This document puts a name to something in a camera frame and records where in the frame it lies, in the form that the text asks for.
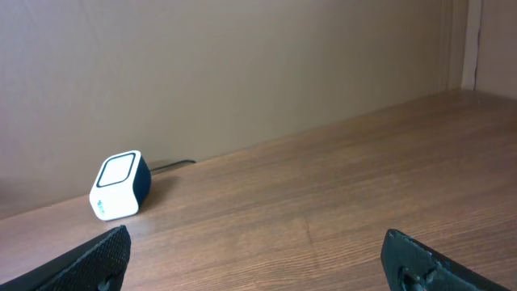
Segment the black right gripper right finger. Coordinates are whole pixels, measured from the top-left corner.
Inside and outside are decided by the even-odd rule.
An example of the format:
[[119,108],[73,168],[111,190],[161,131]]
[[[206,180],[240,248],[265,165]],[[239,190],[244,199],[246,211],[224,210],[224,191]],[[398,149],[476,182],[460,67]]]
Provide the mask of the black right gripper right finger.
[[396,229],[380,259],[391,291],[509,291]]

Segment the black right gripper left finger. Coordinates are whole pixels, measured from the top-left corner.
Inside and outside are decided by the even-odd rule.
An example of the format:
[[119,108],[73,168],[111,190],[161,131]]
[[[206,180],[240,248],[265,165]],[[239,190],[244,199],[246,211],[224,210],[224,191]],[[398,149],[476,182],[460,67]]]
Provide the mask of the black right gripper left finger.
[[1,291],[120,291],[131,244],[126,226],[117,226],[1,284]]

